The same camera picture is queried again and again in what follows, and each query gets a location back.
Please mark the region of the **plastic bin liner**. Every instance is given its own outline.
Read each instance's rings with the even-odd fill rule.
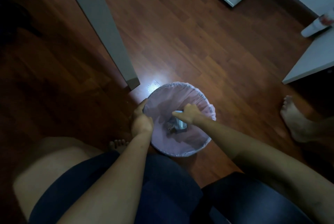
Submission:
[[[152,145],[168,156],[187,157],[203,149],[211,138],[194,125],[186,132],[170,133],[167,122],[172,112],[183,110],[186,104],[196,104],[207,117],[216,120],[215,108],[205,95],[189,83],[173,82],[157,88],[144,107],[144,114],[153,118]]]

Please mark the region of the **foot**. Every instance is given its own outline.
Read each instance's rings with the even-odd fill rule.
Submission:
[[[292,138],[297,142],[312,140],[310,129],[313,122],[308,120],[295,106],[292,96],[286,96],[281,109],[281,116],[290,129]]]
[[[111,151],[117,151],[120,154],[124,152],[126,147],[128,146],[129,142],[123,140],[115,140],[113,142],[109,142],[109,148]]]

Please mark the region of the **person's left hand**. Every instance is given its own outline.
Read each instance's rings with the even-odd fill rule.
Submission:
[[[131,134],[132,137],[136,137],[141,133],[149,133],[152,135],[153,132],[153,119],[146,116],[143,113],[147,98],[143,100],[139,106],[135,109],[132,114]]]

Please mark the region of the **person's left foot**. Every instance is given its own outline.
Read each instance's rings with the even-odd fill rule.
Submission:
[[[124,139],[123,140],[119,139],[113,142],[109,142],[109,148],[111,151],[117,151],[121,154],[124,152],[128,144],[129,142],[126,142]]]

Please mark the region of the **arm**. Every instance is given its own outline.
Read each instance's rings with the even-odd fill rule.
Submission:
[[[65,212],[58,223],[133,223],[146,154],[153,131],[152,118],[143,114],[145,100],[134,112],[134,136],[115,163]]]
[[[180,120],[208,134],[245,173],[288,197],[308,216],[333,223],[334,185],[298,160],[252,137],[204,116],[196,105],[187,104]]]

